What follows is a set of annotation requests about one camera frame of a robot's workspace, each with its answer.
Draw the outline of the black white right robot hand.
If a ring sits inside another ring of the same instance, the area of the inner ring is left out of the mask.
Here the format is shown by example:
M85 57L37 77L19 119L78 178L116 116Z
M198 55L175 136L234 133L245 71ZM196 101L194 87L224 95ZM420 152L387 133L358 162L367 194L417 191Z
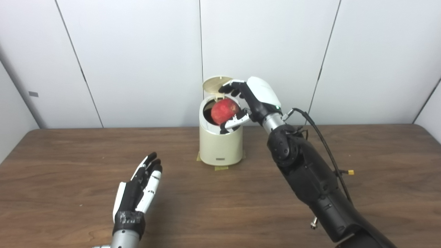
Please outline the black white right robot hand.
M224 83L220 93L239 96L247 102L244 108L219 126L222 131L234 129L246 122L259 123L268 134L279 126L282 121L281 103L271 86L259 77L250 77L247 81L230 80Z

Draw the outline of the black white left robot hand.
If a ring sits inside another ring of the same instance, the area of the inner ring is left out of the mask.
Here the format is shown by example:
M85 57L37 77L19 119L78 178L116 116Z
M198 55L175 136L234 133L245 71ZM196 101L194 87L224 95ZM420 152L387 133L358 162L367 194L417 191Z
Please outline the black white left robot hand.
M162 176L161 160L152 152L128 182L120 182L112 211L112 248L137 248L145 232L145 214Z

